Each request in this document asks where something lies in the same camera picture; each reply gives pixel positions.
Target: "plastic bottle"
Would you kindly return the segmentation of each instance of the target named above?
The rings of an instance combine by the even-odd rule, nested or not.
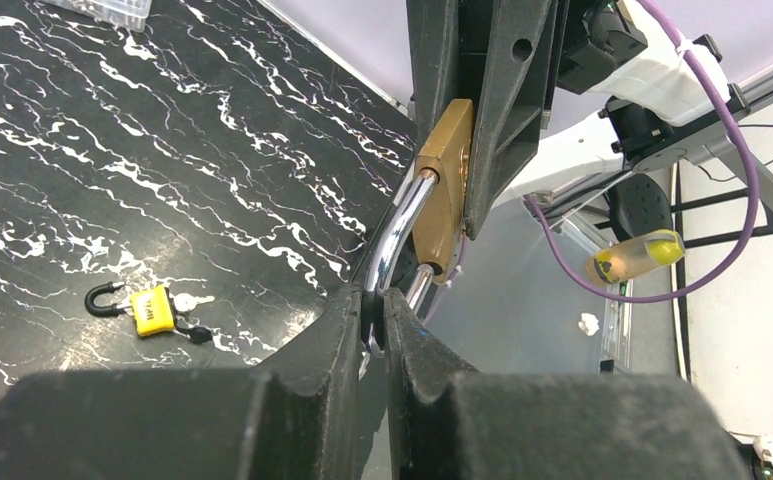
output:
[[[586,276],[597,286],[613,285],[669,266],[683,255],[677,232],[655,230],[596,253],[586,261]]]

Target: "marble surface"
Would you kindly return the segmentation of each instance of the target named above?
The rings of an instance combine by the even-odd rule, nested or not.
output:
[[[156,1],[143,34],[0,1],[0,396],[266,358],[360,267],[413,130],[253,1]],[[91,317],[111,280],[214,296],[213,342]]]

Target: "silver key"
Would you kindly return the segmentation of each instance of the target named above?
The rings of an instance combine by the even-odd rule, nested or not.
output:
[[[215,300],[215,297],[212,295],[208,297],[196,297],[188,293],[178,293],[177,295],[174,295],[172,303],[174,304],[174,310],[176,310],[177,313],[185,314],[197,308],[198,305],[208,303],[213,300]]]

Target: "clear plastic container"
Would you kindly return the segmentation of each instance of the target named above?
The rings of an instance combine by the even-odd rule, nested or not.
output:
[[[596,253],[586,261],[586,276],[597,286],[613,285],[671,265],[683,254],[677,232],[655,230]]]
[[[44,0],[57,7],[141,32],[153,0]]]

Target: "hole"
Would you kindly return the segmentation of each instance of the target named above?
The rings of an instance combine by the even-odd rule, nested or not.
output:
[[[533,53],[533,45],[531,45],[530,40],[519,38],[513,44],[513,58],[517,62],[526,62],[531,53]]]

